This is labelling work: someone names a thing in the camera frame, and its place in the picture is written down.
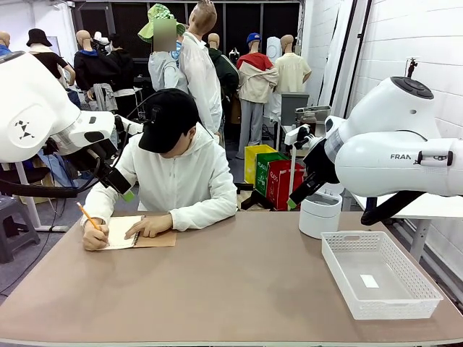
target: black bucket hat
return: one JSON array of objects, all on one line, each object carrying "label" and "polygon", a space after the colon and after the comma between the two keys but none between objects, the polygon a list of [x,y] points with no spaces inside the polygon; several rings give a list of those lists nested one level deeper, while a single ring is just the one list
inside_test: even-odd
[{"label": "black bucket hat", "polygon": [[153,153],[171,151],[180,136],[200,122],[195,99],[175,88],[150,96],[145,111],[146,122],[138,147]]},{"label": "black bucket hat", "polygon": [[44,46],[51,47],[50,41],[46,38],[45,32],[41,29],[29,30],[29,41],[26,43],[27,47],[34,43],[41,43]]}]

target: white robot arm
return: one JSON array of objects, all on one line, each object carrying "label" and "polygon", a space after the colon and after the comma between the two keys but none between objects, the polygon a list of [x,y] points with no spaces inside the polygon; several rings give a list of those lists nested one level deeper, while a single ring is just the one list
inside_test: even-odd
[{"label": "white robot arm", "polygon": [[327,135],[309,140],[308,177],[291,195],[295,206],[323,184],[341,183],[351,193],[397,193],[372,218],[389,218],[424,192],[463,194],[463,141],[440,138],[433,94],[406,77],[391,77],[371,90],[346,121],[326,120]]},{"label": "white robot arm", "polygon": [[[0,57],[0,162],[13,163],[33,157],[46,142],[67,158],[77,170],[96,170],[103,185],[124,194],[130,185],[110,165],[104,163],[116,148],[109,141],[114,129],[111,112],[85,112],[71,103],[67,92],[32,55],[14,52]],[[130,122],[129,132],[142,125]],[[2,191],[13,186],[5,186]],[[31,187],[15,194],[53,197],[54,189],[41,192]]]}]

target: hat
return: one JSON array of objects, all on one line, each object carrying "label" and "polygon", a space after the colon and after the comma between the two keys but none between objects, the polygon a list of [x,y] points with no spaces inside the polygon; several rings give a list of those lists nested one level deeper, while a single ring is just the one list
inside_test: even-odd
[{"label": "hat", "polygon": [[251,41],[260,41],[260,34],[257,34],[257,33],[249,34],[247,37],[246,43],[249,45],[249,42]]},{"label": "hat", "polygon": [[40,29],[29,30],[29,41],[26,43],[27,47],[34,43],[41,43],[44,46],[51,47],[50,41],[46,38],[45,32]]},{"label": "hat", "polygon": [[[138,37],[145,42],[151,43],[154,33],[153,21],[168,19],[175,19],[169,9],[163,4],[154,4],[153,7],[148,10],[148,23],[142,28],[142,30],[140,30]],[[177,23],[177,35],[183,35],[184,32],[185,27],[182,24]]]},{"label": "hat", "polygon": [[180,139],[200,122],[195,99],[176,88],[163,89],[146,101],[146,122],[138,147],[164,154],[172,150]]}]

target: black jacket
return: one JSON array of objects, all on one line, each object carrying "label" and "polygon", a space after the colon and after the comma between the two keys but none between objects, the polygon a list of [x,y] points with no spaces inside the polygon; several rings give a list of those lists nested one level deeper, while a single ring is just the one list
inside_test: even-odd
[{"label": "black jacket", "polygon": [[216,67],[217,77],[225,95],[233,95],[237,91],[239,84],[238,69],[218,49],[209,48],[209,56]]},{"label": "black jacket", "polygon": [[107,56],[96,53],[88,55],[78,51],[74,56],[75,80],[82,90],[89,90],[95,83],[114,81],[121,74],[121,69]]},{"label": "black jacket", "polygon": [[116,92],[122,89],[132,89],[133,79],[135,76],[133,71],[133,59],[129,52],[124,49],[118,49],[112,51],[108,57],[121,69],[121,74],[114,83],[113,91]]}]

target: plastic stool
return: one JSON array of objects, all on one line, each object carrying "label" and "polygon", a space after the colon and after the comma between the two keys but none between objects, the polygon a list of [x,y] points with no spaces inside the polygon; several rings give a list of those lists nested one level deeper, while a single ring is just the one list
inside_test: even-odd
[{"label": "plastic stool", "polygon": [[[17,237],[12,242],[8,242],[3,221],[15,213],[19,213],[26,223],[27,233]],[[29,215],[25,212],[24,206],[13,197],[0,195],[0,264],[12,262],[14,260],[13,251],[29,241],[33,241],[35,244],[41,242],[34,225],[29,219]]]}]

